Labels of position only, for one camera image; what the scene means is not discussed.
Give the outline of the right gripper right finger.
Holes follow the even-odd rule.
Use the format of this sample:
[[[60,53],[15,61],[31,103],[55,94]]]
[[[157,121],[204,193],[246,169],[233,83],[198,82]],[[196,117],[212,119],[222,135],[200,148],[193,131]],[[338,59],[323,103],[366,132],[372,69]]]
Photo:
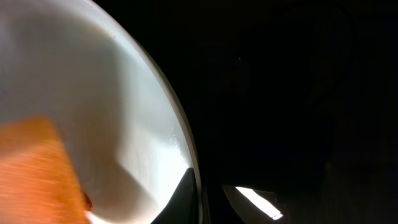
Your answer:
[[[211,224],[207,187],[203,186],[201,192],[202,192],[203,224]]]

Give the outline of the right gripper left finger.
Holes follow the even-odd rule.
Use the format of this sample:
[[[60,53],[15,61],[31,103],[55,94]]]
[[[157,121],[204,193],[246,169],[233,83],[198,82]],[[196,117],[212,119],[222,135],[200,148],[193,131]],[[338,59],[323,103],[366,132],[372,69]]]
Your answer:
[[[151,224],[198,224],[198,195],[193,168],[188,168],[168,204]]]

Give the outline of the green yellow sponge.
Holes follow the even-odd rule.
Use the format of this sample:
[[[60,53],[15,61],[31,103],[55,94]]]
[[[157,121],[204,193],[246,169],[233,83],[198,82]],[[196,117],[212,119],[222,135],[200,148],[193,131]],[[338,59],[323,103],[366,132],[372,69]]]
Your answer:
[[[88,223],[87,209],[49,120],[1,125],[1,223]]]

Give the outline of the pale green plate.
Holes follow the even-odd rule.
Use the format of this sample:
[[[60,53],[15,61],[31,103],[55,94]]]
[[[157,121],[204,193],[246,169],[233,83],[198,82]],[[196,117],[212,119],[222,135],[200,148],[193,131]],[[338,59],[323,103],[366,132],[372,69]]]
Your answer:
[[[193,168],[195,143],[170,83],[93,1],[1,0],[1,121],[56,126],[92,223],[152,223]]]

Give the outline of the round black tray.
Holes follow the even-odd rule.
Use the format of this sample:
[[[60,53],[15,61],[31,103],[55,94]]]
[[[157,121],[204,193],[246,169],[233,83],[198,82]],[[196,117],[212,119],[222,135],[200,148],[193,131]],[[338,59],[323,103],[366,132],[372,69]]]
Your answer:
[[[100,1],[177,94],[212,223],[224,185],[289,223],[397,222],[396,1]]]

